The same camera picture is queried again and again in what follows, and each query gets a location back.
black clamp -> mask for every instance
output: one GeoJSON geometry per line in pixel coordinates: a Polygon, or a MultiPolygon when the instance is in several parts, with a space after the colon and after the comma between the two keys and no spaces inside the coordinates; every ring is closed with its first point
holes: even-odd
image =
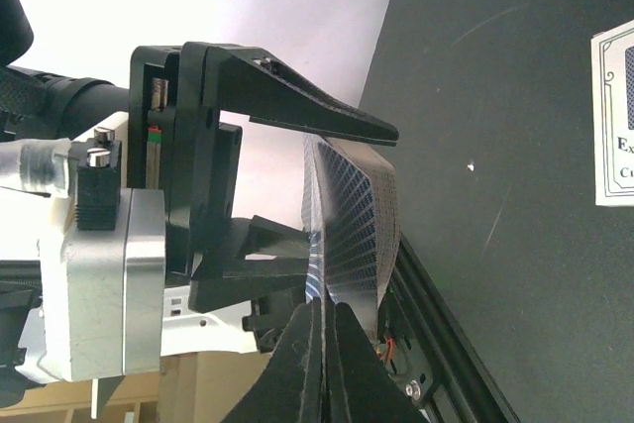
{"type": "Polygon", "coordinates": [[[121,194],[121,141],[114,131],[95,128],[94,138],[72,143],[76,160],[75,222],[79,230],[114,230],[121,194]]]}

black aluminum profile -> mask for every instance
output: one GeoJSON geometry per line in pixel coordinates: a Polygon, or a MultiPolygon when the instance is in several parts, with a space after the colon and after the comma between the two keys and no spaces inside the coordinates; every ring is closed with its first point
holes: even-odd
{"type": "Polygon", "coordinates": [[[443,389],[460,421],[519,422],[404,236],[391,287],[433,369],[434,382],[420,405],[439,411],[434,396],[443,389]]]}

black tube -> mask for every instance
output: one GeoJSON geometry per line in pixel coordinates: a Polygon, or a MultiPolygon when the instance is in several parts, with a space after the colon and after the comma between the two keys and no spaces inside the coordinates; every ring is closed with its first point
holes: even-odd
{"type": "Polygon", "coordinates": [[[15,127],[15,139],[76,138],[118,111],[128,112],[128,90],[94,78],[68,78],[11,66],[46,91],[40,115],[15,127]]]}
{"type": "Polygon", "coordinates": [[[0,0],[0,66],[7,66],[31,47],[33,31],[20,0],[0,0]]]}
{"type": "Polygon", "coordinates": [[[118,111],[128,111],[128,90],[101,81],[92,83],[68,103],[57,137],[76,138],[118,111]]]}

grid pattern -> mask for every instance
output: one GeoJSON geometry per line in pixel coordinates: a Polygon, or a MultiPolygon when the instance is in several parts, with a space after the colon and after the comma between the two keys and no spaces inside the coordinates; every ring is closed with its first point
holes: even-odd
{"type": "Polygon", "coordinates": [[[627,128],[634,130],[634,47],[625,51],[625,78],[627,86],[627,128]]]}
{"type": "Polygon", "coordinates": [[[302,217],[311,237],[306,295],[310,299],[325,294],[325,283],[335,302],[371,299],[375,307],[376,225],[370,179],[322,138],[308,136],[305,152],[302,217]]]}

